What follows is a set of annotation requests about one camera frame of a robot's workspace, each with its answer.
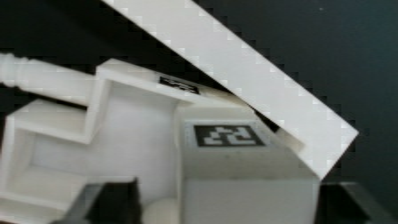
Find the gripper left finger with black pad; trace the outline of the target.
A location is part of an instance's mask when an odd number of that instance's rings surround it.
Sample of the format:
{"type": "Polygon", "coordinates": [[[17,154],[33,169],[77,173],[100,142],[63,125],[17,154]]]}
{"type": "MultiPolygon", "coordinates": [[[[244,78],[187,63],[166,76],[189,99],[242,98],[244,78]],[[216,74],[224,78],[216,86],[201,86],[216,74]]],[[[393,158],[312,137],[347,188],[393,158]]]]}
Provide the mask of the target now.
{"type": "Polygon", "coordinates": [[[88,184],[52,224],[143,224],[139,179],[88,184]]]}

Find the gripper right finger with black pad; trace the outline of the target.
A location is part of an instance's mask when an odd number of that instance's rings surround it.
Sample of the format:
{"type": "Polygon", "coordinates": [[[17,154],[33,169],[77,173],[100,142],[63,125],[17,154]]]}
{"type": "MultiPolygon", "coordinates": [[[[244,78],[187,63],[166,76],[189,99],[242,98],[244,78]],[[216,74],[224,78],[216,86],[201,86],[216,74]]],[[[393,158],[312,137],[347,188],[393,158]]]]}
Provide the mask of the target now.
{"type": "Polygon", "coordinates": [[[393,224],[393,215],[359,183],[322,184],[315,224],[393,224]]]}

